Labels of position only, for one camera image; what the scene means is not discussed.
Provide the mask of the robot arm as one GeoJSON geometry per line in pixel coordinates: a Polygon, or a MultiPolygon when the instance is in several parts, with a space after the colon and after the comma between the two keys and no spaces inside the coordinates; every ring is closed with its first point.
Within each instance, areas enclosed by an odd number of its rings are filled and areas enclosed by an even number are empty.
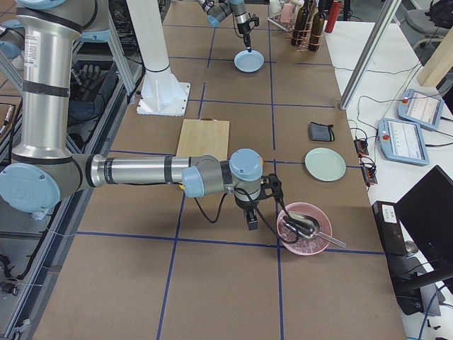
{"type": "Polygon", "coordinates": [[[239,31],[238,36],[243,39],[246,51],[251,53],[251,24],[259,20],[258,17],[252,16],[246,11],[245,1],[232,0],[216,3],[215,1],[200,0],[197,1],[202,10],[207,15],[208,23],[216,28],[224,19],[232,15],[234,22],[239,31]]]}

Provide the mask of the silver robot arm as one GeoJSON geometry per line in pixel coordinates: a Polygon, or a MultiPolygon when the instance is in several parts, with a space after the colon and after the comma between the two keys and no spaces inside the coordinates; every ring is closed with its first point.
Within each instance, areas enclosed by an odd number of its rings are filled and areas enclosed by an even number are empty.
{"type": "MultiPolygon", "coordinates": [[[[248,218],[261,194],[263,168],[252,149],[240,149],[231,160],[213,156],[105,158],[73,154],[66,147],[72,49],[86,29],[107,18],[102,1],[16,1],[25,28],[21,141],[12,164],[1,171],[1,197],[13,208],[36,213],[66,197],[103,184],[182,184],[187,197],[234,193],[248,218]]],[[[245,1],[199,1],[212,27],[232,15],[248,55],[251,31],[260,19],[245,1]]],[[[158,1],[127,1],[143,60],[140,114],[183,115],[190,84],[171,71],[158,1]]]]}

